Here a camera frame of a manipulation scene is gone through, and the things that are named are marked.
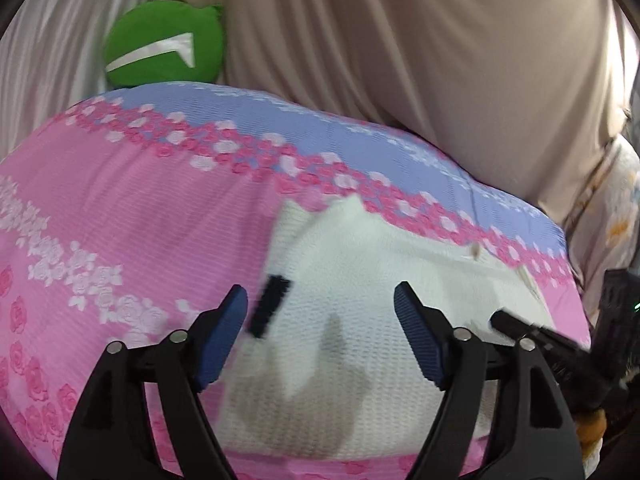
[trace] mattress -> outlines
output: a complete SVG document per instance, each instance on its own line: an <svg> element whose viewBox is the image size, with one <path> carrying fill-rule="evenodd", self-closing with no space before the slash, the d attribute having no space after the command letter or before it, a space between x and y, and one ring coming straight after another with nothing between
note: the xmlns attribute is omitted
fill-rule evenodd
<svg viewBox="0 0 640 480"><path fill-rule="evenodd" d="M52 118L0 165L0 406L28 449L55 475L108 342L158 342L235 283L254 300L284 199L320 211L354 193L389 224L526 265L559 332L590 344L561 229L427 142L262 92L121 89ZM223 389L201 394L213 425ZM148 397L160 457L177 470ZM476 441L466 469L481 455ZM229 454L241 480L399 480L414 457Z"/></svg>

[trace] white cloth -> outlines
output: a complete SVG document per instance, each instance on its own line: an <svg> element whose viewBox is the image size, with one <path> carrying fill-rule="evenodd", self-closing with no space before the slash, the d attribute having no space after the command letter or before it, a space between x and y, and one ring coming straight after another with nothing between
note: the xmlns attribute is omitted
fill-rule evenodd
<svg viewBox="0 0 640 480"><path fill-rule="evenodd" d="M485 340L503 340L488 325L498 308L553 326L525 270L391 226L357 196L319 214L286 203L265 272L292 285L265 337L245 336L224 373L216 435L239 452L351 460L420 449L442 393L396 318L403 280ZM490 430L495 389L485 390L476 436Z"/></svg>
<svg viewBox="0 0 640 480"><path fill-rule="evenodd" d="M0 158L46 119L108 89L104 38L140 1L24 1L0 39Z"/></svg>

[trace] white stripe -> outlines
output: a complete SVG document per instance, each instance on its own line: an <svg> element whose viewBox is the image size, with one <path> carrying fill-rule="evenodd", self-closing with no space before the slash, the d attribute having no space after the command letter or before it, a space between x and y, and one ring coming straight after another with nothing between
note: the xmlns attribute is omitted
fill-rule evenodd
<svg viewBox="0 0 640 480"><path fill-rule="evenodd" d="M194 53L193 53L193 33L185 32L166 38L165 40L158 40L145 46L141 46L136 50L127 52L124 56L120 56L118 59L111 61L107 65L107 72L116 70L121 66L128 65L147 57L158 56L159 54L165 54L166 52L177 52L178 56L182 58L185 65L189 68L196 66Z"/></svg>

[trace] white knitted fabric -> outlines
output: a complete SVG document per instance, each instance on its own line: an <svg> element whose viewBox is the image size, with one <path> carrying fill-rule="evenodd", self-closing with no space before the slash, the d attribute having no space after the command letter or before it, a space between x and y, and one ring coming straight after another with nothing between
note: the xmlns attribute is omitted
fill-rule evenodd
<svg viewBox="0 0 640 480"><path fill-rule="evenodd" d="M403 280L484 340L504 341L488 325L498 308L553 327L524 268L393 227L357 196L319 214L286 203L265 279L278 274L292 285L265 337L244 336L223 375L216 435L225 449L336 460L417 452L442 393L396 318ZM495 388L485 394L476 436L490 430Z"/></svg>

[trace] round green cushion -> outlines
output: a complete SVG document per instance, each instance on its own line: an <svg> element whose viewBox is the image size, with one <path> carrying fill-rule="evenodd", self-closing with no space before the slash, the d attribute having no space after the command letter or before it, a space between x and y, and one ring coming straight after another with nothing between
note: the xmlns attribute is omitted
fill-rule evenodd
<svg viewBox="0 0 640 480"><path fill-rule="evenodd" d="M116 88L162 81L214 82L224 51L220 10L196 9L174 0L151 0L131 9L107 37L104 61L109 81ZM174 50L176 44L184 57Z"/></svg>

